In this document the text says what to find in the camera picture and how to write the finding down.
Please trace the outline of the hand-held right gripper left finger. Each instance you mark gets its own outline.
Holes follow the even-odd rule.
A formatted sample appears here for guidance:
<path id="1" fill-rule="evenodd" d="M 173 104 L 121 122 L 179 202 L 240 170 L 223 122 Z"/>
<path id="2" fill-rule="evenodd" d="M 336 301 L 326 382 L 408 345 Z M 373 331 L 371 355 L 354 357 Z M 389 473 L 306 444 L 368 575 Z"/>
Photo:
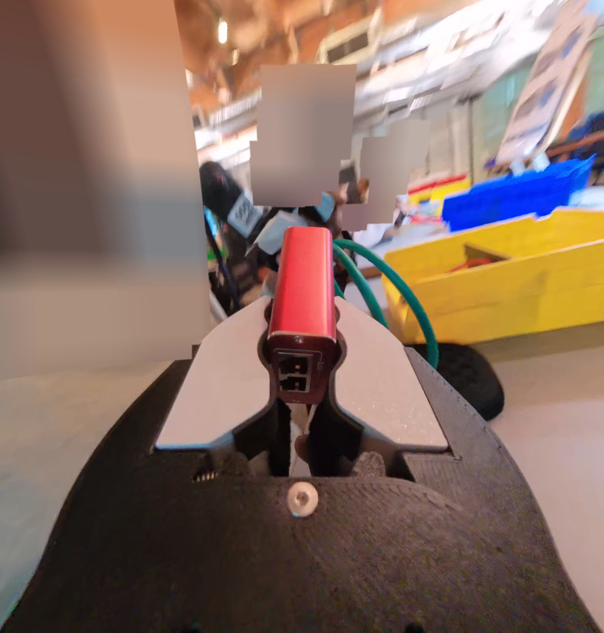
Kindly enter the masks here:
<path id="1" fill-rule="evenodd" d="M 258 474 L 289 475 L 291 411 L 276 395 L 264 352 L 270 306 L 260 297 L 205 337 L 156 449 L 200 451 L 216 470 L 240 453 Z"/>

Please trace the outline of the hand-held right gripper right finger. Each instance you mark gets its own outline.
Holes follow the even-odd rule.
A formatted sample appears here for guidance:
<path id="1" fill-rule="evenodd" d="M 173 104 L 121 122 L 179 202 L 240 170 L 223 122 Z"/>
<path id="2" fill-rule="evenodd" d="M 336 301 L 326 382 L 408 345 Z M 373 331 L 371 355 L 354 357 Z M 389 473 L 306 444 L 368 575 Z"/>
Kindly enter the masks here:
<path id="1" fill-rule="evenodd" d="M 313 476 L 344 476 L 363 453 L 400 476 L 402 455 L 448 455 L 448 439 L 403 345 L 337 298 L 338 360 L 309 423 Z"/>

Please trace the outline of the red ethernet splitter box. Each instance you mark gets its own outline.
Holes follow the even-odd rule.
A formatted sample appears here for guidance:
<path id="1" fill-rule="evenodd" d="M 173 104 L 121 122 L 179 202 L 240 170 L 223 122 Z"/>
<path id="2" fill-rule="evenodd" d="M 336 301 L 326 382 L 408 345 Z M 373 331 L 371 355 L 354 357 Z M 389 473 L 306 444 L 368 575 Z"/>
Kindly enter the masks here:
<path id="1" fill-rule="evenodd" d="M 338 360 L 333 264 L 328 229 L 285 231 L 266 337 L 276 395 L 285 403 L 319 404 Z"/>

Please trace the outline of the yellow plastic bin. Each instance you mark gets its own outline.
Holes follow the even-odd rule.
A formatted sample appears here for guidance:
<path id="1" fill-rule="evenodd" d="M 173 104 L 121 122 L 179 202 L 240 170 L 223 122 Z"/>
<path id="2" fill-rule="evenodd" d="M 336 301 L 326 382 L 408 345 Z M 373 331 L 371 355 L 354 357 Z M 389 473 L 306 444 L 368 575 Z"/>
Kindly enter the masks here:
<path id="1" fill-rule="evenodd" d="M 469 268 L 464 243 L 510 255 Z M 440 343 L 474 344 L 604 321 L 604 210 L 559 208 L 390 251 Z"/>
<path id="2" fill-rule="evenodd" d="M 469 174 L 431 175 L 409 185 L 408 199 L 411 205 L 429 201 L 442 201 L 448 196 L 468 191 L 472 186 Z"/>

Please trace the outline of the black foam mat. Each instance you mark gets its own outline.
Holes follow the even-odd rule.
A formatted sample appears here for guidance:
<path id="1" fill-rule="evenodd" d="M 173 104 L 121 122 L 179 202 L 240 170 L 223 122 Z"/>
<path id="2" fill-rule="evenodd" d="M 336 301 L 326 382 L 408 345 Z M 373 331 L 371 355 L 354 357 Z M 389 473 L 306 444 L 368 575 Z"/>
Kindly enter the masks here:
<path id="1" fill-rule="evenodd" d="M 504 409 L 504 389 L 491 364 L 477 350 L 456 343 L 439 343 L 437 372 L 449 387 L 437 382 L 426 396 L 437 421 L 440 412 L 446 418 L 463 409 L 462 418 L 480 416 L 481 425 L 489 423 Z"/>

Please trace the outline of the black bin divider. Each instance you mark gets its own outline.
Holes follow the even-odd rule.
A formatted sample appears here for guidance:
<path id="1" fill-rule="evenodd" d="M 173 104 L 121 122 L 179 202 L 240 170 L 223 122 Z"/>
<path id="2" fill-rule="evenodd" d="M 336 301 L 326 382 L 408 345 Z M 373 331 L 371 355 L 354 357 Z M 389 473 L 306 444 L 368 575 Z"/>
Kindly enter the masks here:
<path id="1" fill-rule="evenodd" d="M 481 247 L 469 242 L 464 243 L 464 255 L 466 265 L 471 267 L 501 263 L 511 260 L 510 255 L 497 252 L 493 249 Z"/>

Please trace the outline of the blue plastic bin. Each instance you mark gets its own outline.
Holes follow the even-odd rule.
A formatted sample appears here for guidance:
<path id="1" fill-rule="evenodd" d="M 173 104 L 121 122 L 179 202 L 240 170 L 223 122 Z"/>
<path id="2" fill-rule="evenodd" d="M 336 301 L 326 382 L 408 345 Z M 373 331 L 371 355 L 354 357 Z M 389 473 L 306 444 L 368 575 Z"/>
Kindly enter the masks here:
<path id="1" fill-rule="evenodd" d="M 585 189 L 595 157 L 481 182 L 463 194 L 447 197 L 442 221 L 450 232 L 459 232 L 526 215 L 550 215 L 569 206 L 572 196 Z"/>

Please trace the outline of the instruction sign board on stand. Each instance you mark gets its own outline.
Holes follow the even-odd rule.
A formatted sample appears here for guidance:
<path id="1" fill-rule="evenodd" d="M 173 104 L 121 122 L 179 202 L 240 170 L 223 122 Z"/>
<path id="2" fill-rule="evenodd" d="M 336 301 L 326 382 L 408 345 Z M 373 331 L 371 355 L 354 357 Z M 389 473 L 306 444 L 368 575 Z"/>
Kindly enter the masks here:
<path id="1" fill-rule="evenodd" d="M 531 162 L 559 135 L 591 58 L 600 18 L 589 1 L 569 1 L 537 55 L 497 152 L 497 167 Z"/>

